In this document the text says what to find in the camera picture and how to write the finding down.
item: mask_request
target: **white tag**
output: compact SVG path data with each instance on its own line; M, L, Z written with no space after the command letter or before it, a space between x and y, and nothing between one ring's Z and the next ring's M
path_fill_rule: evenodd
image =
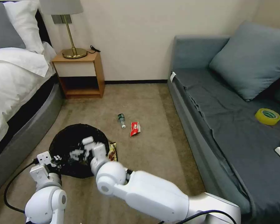
M175 72L173 72L170 76L170 81L173 82L173 78L176 76Z

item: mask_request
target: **power cord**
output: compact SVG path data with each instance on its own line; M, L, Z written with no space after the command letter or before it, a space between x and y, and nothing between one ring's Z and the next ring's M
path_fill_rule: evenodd
M4 195L3 195L3 200L4 200L4 204L9 207L12 210L15 210L17 212L21 212L25 214L24 210L21 210L19 208L13 207L12 205L10 205L7 201L7 192L8 192L8 188L10 187L10 185L12 184L12 182L18 177L18 175L20 175L24 170L26 170L29 166L31 166L32 164L38 164L38 159L34 159L31 163L29 163L27 166L25 166L23 169L21 169L11 180L10 182L7 184L5 190L4 190Z
M186 218L186 219L184 219L184 220L182 220L182 221L180 221L180 222L177 222L176 224L183 224L183 223L185 223L185 222L188 222L188 221L190 221L190 220L192 220L192 219L197 218L198 216L206 215L206 214L209 214L209 213L221 213L221 214L223 214L223 215L226 215L228 218L231 219L231 221L232 221L234 224L236 224L236 221L231 217L231 215L227 214L226 212L219 211L219 210L207 210L207 211L199 212L199 213L197 213L197 214L195 214L195 215L192 215L192 216L190 216L190 217L188 217L188 218Z
M94 46L90 45L90 49L93 50L94 52L90 52L90 51L87 51L88 53L91 53L91 54L94 54L95 52L99 52L100 53L100 50L96 49Z

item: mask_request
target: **plastic bottle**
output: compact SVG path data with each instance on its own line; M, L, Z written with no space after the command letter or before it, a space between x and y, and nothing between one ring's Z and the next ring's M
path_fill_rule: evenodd
M119 115L118 115L118 121L121 123L121 128L122 128L122 129L125 129L124 114L119 114Z

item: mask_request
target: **white bedding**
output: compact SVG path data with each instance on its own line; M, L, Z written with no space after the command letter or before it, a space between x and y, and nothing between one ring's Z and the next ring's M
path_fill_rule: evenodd
M0 49L0 141L8 130L7 121L53 74L50 65L56 55L46 42L42 54L26 49Z

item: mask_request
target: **trash can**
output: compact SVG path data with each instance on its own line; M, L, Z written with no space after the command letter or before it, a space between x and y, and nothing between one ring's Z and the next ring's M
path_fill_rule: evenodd
M52 157L61 157L61 167L58 173L61 175L72 176L76 178L87 178L93 176L90 162L93 159L89 155L87 161L76 161L70 157L70 152L76 149L84 149L82 140L87 137L93 137L94 142L105 144L106 152L109 152L109 142L105 134L99 129L87 124L74 124L61 130L51 142L49 152Z

